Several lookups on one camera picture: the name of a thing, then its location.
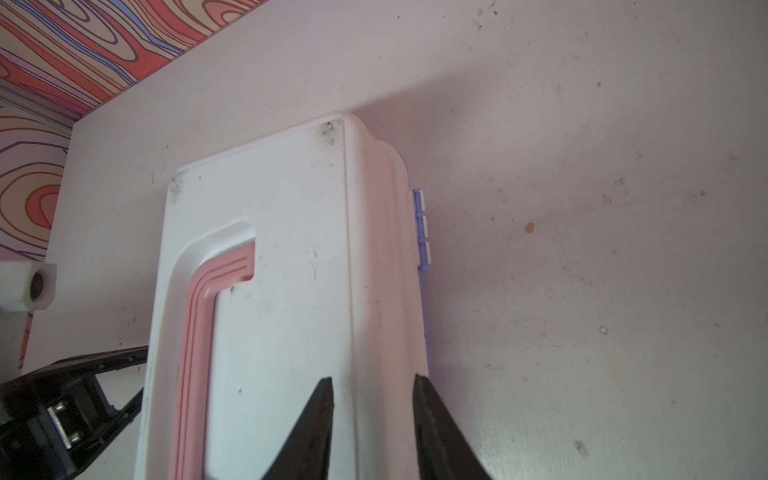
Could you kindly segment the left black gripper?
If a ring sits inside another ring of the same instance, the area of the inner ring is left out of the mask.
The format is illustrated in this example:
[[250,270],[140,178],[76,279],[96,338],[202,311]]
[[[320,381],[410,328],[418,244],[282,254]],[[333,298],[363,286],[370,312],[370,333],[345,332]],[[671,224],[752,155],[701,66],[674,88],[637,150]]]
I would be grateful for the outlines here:
[[78,398],[42,400],[28,384],[70,379],[143,365],[148,346],[78,355],[1,385],[1,477],[73,479],[81,475],[138,417],[140,389],[121,409],[100,386]]

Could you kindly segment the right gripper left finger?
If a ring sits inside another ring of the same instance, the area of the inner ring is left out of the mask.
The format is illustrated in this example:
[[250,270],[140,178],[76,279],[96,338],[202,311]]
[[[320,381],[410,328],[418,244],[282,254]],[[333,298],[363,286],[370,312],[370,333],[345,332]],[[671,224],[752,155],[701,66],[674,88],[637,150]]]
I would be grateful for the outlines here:
[[333,432],[334,389],[321,378],[263,480],[326,480]]

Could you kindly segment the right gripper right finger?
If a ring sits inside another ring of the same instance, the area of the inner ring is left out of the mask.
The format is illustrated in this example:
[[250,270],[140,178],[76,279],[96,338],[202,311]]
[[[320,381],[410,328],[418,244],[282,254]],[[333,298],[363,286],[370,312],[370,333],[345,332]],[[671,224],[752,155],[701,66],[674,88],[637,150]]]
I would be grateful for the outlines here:
[[428,377],[414,377],[412,406],[420,479],[491,480]]

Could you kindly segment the white blue plastic tool box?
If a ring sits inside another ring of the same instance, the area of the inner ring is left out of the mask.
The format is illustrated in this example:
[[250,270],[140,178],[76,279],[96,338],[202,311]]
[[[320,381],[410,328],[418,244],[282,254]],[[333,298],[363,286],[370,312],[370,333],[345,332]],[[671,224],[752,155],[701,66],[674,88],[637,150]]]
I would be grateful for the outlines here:
[[182,167],[159,255],[138,479],[259,479],[318,382],[332,479],[415,479],[424,238],[404,160],[332,113]]

